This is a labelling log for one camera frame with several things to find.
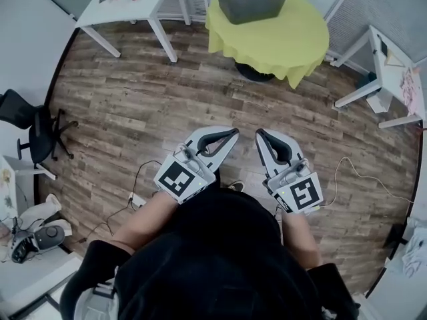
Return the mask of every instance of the sleeve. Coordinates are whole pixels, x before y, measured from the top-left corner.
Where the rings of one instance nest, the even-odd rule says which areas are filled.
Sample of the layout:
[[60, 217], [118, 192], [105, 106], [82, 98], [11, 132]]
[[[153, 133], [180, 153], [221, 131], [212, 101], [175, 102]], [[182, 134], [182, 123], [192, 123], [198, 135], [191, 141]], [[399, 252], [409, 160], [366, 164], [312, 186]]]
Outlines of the sleeve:
[[308, 270], [308, 275], [318, 290], [322, 306], [334, 311], [338, 319], [356, 320], [359, 316], [357, 304], [333, 263]]
[[114, 277], [115, 268], [122, 266], [131, 255], [104, 241], [89, 244], [79, 270], [69, 280], [62, 292], [59, 311], [63, 320], [73, 320], [74, 309], [80, 295], [98, 283]]

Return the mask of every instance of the wooden floor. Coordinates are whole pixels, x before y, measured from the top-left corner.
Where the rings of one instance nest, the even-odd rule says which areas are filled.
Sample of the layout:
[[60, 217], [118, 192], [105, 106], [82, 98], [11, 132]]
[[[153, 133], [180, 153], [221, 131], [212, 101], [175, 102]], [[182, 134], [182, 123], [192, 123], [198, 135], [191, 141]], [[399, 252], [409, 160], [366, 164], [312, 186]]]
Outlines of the wooden floor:
[[[274, 212], [262, 181], [255, 130], [271, 128], [292, 136], [318, 172], [327, 202], [334, 196], [334, 172], [343, 156], [362, 175], [379, 177], [396, 195], [410, 198], [416, 176], [415, 125], [380, 130], [384, 116], [359, 100], [337, 112], [333, 102], [354, 90], [348, 73], [323, 64], [296, 90], [287, 81], [246, 81], [233, 60], [207, 52], [203, 25], [163, 23], [179, 58], [170, 63], [146, 22], [110, 24], [100, 33], [122, 53], [116, 59], [86, 34], [77, 36], [57, 80], [51, 110], [66, 111], [79, 127], [65, 140], [75, 159], [58, 150], [46, 161], [57, 181], [40, 179], [41, 198], [58, 196], [74, 235], [66, 243], [84, 254], [89, 241], [108, 238], [101, 226], [86, 243], [76, 243], [100, 221], [126, 206], [140, 164], [162, 161], [193, 130], [207, 125], [238, 127], [240, 138], [221, 168], [225, 183], [246, 182], [246, 191]], [[136, 192], [149, 198], [158, 166], [146, 165]], [[408, 203], [393, 199], [376, 181], [359, 179], [347, 161], [338, 174], [338, 198], [309, 216], [325, 261], [335, 262], [352, 292], [366, 291], [388, 251], [382, 249], [391, 224], [404, 220]], [[113, 231], [133, 211], [111, 218]]]

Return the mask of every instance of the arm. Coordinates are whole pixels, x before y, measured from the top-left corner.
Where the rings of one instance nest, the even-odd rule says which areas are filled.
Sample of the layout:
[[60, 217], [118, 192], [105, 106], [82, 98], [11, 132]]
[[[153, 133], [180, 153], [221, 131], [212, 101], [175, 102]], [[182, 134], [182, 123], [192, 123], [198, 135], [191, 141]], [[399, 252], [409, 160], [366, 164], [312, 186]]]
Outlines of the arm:
[[282, 232], [284, 246], [303, 268], [311, 269], [323, 264], [319, 248], [304, 214], [282, 212]]
[[166, 192], [156, 193], [117, 230], [110, 243], [133, 255], [157, 235], [177, 206]]

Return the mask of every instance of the yellow tablecloth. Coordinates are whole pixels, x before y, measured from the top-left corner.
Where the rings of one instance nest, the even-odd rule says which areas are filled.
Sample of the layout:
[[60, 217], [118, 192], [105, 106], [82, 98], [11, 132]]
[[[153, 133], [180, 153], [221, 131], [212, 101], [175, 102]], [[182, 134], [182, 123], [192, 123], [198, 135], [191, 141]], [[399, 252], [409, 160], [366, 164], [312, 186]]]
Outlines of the yellow tablecloth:
[[286, 0], [276, 18], [231, 24], [218, 0], [212, 0], [206, 19], [209, 52], [223, 51], [260, 73], [288, 76], [296, 88], [322, 62], [329, 45], [329, 31], [320, 13], [306, 0]]

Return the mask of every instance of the white table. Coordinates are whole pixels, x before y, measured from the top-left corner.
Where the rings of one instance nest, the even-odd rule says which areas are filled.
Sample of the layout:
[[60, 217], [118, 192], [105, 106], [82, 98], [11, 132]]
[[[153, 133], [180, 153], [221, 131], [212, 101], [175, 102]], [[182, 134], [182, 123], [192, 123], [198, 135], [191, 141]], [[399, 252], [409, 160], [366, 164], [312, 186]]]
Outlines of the white table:
[[53, 180], [57, 178], [39, 164], [34, 169], [30, 162], [0, 155], [0, 221], [4, 220], [6, 225], [34, 206], [35, 174], [46, 174]]
[[[399, 62], [401, 62], [404, 67], [386, 64], [387, 56], [385, 56], [385, 54], [383, 54], [383, 52], [381, 51], [381, 41], [383, 41], [387, 45], [387, 48], [389, 48], [393, 52], [394, 56], [398, 58]], [[368, 94], [376, 91], [379, 88], [381, 88], [381, 92], [379, 92], [377, 96], [368, 98], [368, 102], [373, 108], [373, 110], [375, 110], [374, 104], [381, 105], [382, 103], [386, 104], [386, 106], [384, 110], [380, 111], [387, 111], [388, 106], [390, 106], [393, 97], [397, 98], [400, 102], [405, 104], [400, 84], [402, 82], [403, 74], [407, 72], [408, 68], [415, 68], [415, 64], [399, 47], [397, 47], [391, 40], [389, 40], [389, 38], [379, 32], [379, 30], [377, 30], [375, 27], [369, 26], [369, 30], [367, 30], [367, 32], [363, 34], [363, 36], [361, 36], [361, 38], [357, 40], [357, 42], [355, 42], [342, 55], [339, 60], [332, 62], [331, 65], [336, 67], [341, 66], [352, 55], [354, 55], [365, 44], [367, 44], [367, 42], [370, 43], [370, 46], [372, 48], [377, 79], [365, 85], [364, 87], [361, 87], [355, 92], [337, 100], [335, 102], [335, 107], [341, 108], [359, 98], [367, 96]], [[419, 95], [417, 95], [417, 100], [419, 100], [419, 103], [416, 107], [414, 114], [406, 117], [401, 117], [399, 119], [381, 122], [378, 124], [379, 128], [393, 127], [396, 125], [403, 125], [405, 123], [416, 122], [426, 119], [426, 111], [424, 107], [424, 98], [421, 90], [420, 75], [413, 72], [412, 76], [414, 78], [415, 84], [420, 87]]]
[[[130, 21], [135, 23], [137, 20], [148, 20], [169, 59], [176, 62], [177, 55], [159, 19], [156, 17], [162, 2], [163, 0], [106, 0], [99, 3], [99, 0], [92, 0], [75, 24], [75, 27], [80, 27], [113, 56], [118, 58], [120, 57], [120, 52], [90, 26], [114, 21]], [[190, 25], [191, 21], [185, 0], [179, 0], [179, 5], [181, 6], [185, 24]]]

